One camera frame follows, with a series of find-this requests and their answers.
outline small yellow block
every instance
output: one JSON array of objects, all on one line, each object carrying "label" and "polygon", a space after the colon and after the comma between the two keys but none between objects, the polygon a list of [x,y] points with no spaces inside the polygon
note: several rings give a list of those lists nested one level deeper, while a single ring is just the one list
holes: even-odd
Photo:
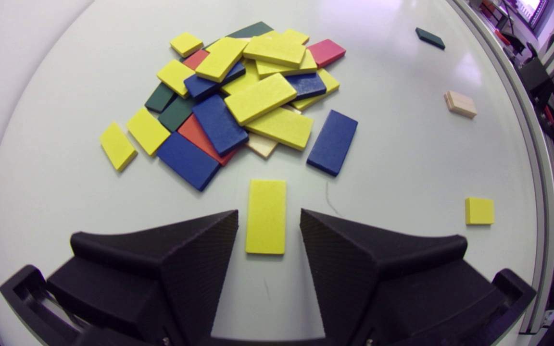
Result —
[{"label": "small yellow block", "polygon": [[138,151],[134,149],[127,136],[114,121],[101,134],[100,143],[114,169],[119,172],[122,172],[138,154]]},{"label": "small yellow block", "polygon": [[202,41],[191,33],[182,33],[170,41],[170,45],[177,53],[186,58],[202,48]]},{"label": "small yellow block", "polygon": [[255,61],[243,59],[242,65],[245,66],[245,74],[222,86],[221,90],[228,95],[236,94],[246,88],[255,85],[260,81],[258,70],[255,68]]},{"label": "small yellow block", "polygon": [[178,60],[173,60],[158,72],[158,78],[164,82],[169,88],[174,90],[180,97],[184,99],[189,96],[189,91],[183,81],[191,77],[194,70],[183,65]]},{"label": "small yellow block", "polygon": [[467,198],[466,224],[490,225],[495,222],[495,210],[492,199]]},{"label": "small yellow block", "polygon": [[276,63],[291,68],[300,68],[306,48],[283,37],[251,37],[243,51],[248,59]]},{"label": "small yellow block", "polygon": [[257,135],[253,132],[248,133],[249,140],[245,145],[252,149],[257,155],[262,156],[265,159],[268,159],[268,156],[271,156],[271,153],[279,144],[276,140],[266,138],[265,136]]},{"label": "small yellow block", "polygon": [[325,69],[320,68],[319,70],[317,70],[317,74],[326,85],[326,94],[310,97],[309,99],[294,101],[292,103],[292,106],[298,109],[299,111],[305,110],[306,108],[313,105],[317,101],[320,101],[321,99],[329,96],[333,92],[336,92],[337,89],[339,89],[339,82],[333,76],[330,76],[330,74],[326,72]]},{"label": "small yellow block", "polygon": [[260,78],[268,77],[273,73],[281,73],[284,76],[294,76],[295,74],[314,73],[317,71],[317,64],[315,63],[314,56],[308,49],[305,51],[300,68],[291,68],[263,61],[255,61],[255,65],[257,66]]},{"label": "small yellow block", "polygon": [[247,46],[242,39],[220,38],[211,45],[211,52],[196,68],[196,74],[209,81],[221,83],[231,68],[239,61]]},{"label": "small yellow block", "polygon": [[245,128],[288,147],[302,150],[307,145],[313,126],[312,118],[280,107],[252,121]]},{"label": "small yellow block", "polygon": [[127,122],[129,133],[136,138],[138,144],[148,155],[153,156],[160,145],[170,136],[163,125],[155,119],[147,108],[140,110]]},{"label": "small yellow block", "polygon": [[295,97],[296,90],[284,76],[276,73],[224,101],[239,125],[246,125]]},{"label": "small yellow block", "polygon": [[277,255],[286,252],[285,180],[251,180],[245,251]]}]

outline dark green block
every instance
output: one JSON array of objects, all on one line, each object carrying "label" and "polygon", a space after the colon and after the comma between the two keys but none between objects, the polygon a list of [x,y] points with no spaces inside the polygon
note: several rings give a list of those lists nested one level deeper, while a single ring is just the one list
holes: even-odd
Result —
[{"label": "dark green block", "polygon": [[163,112],[169,103],[176,98],[174,91],[164,83],[160,83],[155,91],[151,94],[145,107],[152,111]]},{"label": "dark green block", "polygon": [[166,109],[158,116],[158,120],[170,132],[175,132],[183,121],[191,114],[191,107],[194,107],[196,102],[191,97],[184,99],[177,97]]}]

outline rectangular block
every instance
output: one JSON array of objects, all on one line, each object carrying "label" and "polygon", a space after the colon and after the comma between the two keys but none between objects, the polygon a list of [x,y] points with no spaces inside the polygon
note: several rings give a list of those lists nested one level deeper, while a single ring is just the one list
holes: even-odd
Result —
[{"label": "rectangular block", "polygon": [[127,129],[150,156],[155,154],[158,147],[170,135],[170,132],[144,107],[127,121]]},{"label": "rectangular block", "polygon": [[345,49],[330,39],[325,39],[308,47],[318,68],[323,68],[345,55]]},{"label": "rectangular block", "polygon": [[466,224],[490,225],[495,223],[495,209],[492,199],[466,198]]},{"label": "rectangular block", "polygon": [[286,81],[296,90],[294,101],[326,94],[326,85],[317,73],[288,76]]},{"label": "rectangular block", "polygon": [[290,68],[264,61],[255,61],[255,65],[257,66],[260,78],[266,78],[274,73],[281,73],[283,76],[294,76],[295,74],[314,73],[317,71],[314,56],[308,49],[305,51],[300,68]]},{"label": "rectangular block", "polygon": [[204,133],[204,130],[202,130],[202,126],[200,126],[200,123],[194,114],[189,116],[189,118],[187,118],[187,120],[176,131],[219,162],[222,166],[225,166],[228,161],[230,161],[232,156],[237,153],[237,149],[234,149],[224,157],[219,156],[217,151],[215,151],[213,144],[211,144],[211,141]]},{"label": "rectangular block", "polygon": [[175,98],[174,91],[164,83],[160,83],[145,103],[145,107],[152,111],[163,112]]},{"label": "rectangular block", "polygon": [[235,94],[252,85],[255,85],[255,83],[260,81],[258,70],[255,68],[255,61],[243,59],[242,65],[245,66],[245,74],[222,86],[220,90],[222,90],[225,94]]},{"label": "rectangular block", "polygon": [[296,90],[277,73],[226,97],[225,102],[237,122],[245,125],[295,97]]},{"label": "rectangular block", "polygon": [[243,51],[248,59],[276,63],[291,68],[300,68],[306,48],[282,37],[252,37]]},{"label": "rectangular block", "polygon": [[158,158],[198,191],[204,191],[221,167],[178,132],[172,132],[165,140],[158,150]]},{"label": "rectangular block", "polygon": [[119,172],[122,172],[138,154],[138,151],[134,149],[127,136],[115,122],[112,122],[106,131],[100,135],[100,144],[114,169]]},{"label": "rectangular block", "polygon": [[288,145],[296,150],[306,147],[314,120],[284,108],[277,108],[245,126],[251,132]]},{"label": "rectangular block", "polygon": [[336,177],[341,171],[357,126],[358,121],[331,110],[307,158],[307,164]]},{"label": "rectangular block", "polygon": [[196,74],[204,79],[221,83],[226,74],[239,61],[247,42],[223,37],[211,45],[211,53],[196,68]]},{"label": "rectangular block", "polygon": [[198,103],[191,110],[219,156],[227,155],[249,140],[247,132],[237,124],[218,95]]},{"label": "rectangular block", "polygon": [[181,124],[191,114],[191,107],[196,105],[196,101],[191,97],[183,99],[182,97],[172,101],[166,109],[158,116],[158,121],[170,132],[175,132]]},{"label": "rectangular block", "polygon": [[276,140],[257,135],[253,132],[249,132],[248,135],[249,141],[245,145],[264,159],[268,159],[268,156],[271,156],[271,153],[275,151],[277,144],[279,144]]},{"label": "rectangular block", "polygon": [[194,100],[198,102],[206,99],[212,94],[215,94],[215,92],[217,92],[222,85],[234,81],[244,74],[245,66],[243,66],[242,63],[237,62],[221,83],[216,83],[214,81],[209,81],[209,79],[198,77],[197,74],[185,79],[183,83],[185,83],[185,87],[189,90],[189,94],[191,94]]},{"label": "rectangular block", "polygon": [[180,97],[186,99],[189,96],[189,92],[183,81],[192,74],[194,74],[194,70],[183,65],[182,62],[173,60],[158,72],[158,78]]},{"label": "rectangular block", "polygon": [[310,97],[309,99],[294,101],[292,107],[298,109],[299,111],[309,108],[314,103],[317,103],[321,99],[329,96],[333,92],[336,92],[339,89],[339,82],[331,76],[325,69],[320,68],[317,70],[317,75],[322,79],[324,85],[326,85],[326,93],[320,96]]},{"label": "rectangular block", "polygon": [[245,251],[275,255],[286,252],[285,180],[251,180]]},{"label": "rectangular block", "polygon": [[170,45],[182,57],[188,57],[202,48],[202,41],[191,33],[185,32],[172,39]]}]

